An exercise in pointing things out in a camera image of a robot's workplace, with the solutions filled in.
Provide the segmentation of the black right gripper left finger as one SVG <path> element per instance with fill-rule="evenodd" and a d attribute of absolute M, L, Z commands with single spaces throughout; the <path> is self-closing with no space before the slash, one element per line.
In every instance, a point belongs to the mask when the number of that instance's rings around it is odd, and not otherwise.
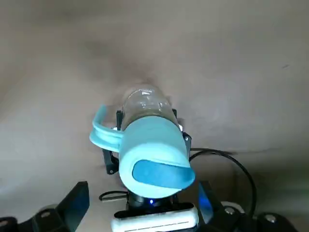
<path fill-rule="evenodd" d="M 28 220 L 1 217 L 2 232 L 74 232 L 89 209 L 88 182 L 78 182 L 56 206 L 46 206 Z"/>

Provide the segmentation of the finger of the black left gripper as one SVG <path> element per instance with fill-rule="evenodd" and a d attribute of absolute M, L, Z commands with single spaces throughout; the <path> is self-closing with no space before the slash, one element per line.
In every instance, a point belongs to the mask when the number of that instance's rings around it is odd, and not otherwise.
<path fill-rule="evenodd" d="M 116 112 L 116 130 L 121 130 L 121 125 L 123 121 L 123 112 L 117 110 Z M 107 174 L 115 174 L 119 170 L 119 159 L 113 155 L 112 151 L 103 149 L 103 159 L 106 167 Z"/>
<path fill-rule="evenodd" d="M 183 128 L 183 125 L 182 123 L 180 122 L 180 120 L 177 118 L 177 110 L 176 109 L 172 109 L 173 110 L 173 113 L 178 121 L 178 126 L 179 126 L 179 129 L 181 130 L 182 132 L 182 135 L 183 135 L 183 139 L 184 139 L 184 142 L 185 142 L 185 146 L 186 146 L 186 153 L 187 153 L 187 156 L 188 156 L 188 159 L 190 159 L 190 153 L 191 153 L 191 142 L 192 142 L 192 137 L 186 133 L 184 131 L 184 128 Z"/>

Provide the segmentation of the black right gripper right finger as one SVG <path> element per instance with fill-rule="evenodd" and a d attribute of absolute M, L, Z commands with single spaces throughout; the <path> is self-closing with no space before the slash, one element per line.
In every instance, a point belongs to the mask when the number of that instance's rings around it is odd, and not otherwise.
<path fill-rule="evenodd" d="M 287 218 L 279 214 L 266 212 L 250 217 L 234 206 L 224 206 L 207 181 L 198 184 L 198 207 L 203 219 L 197 227 L 198 232 L 297 231 Z"/>

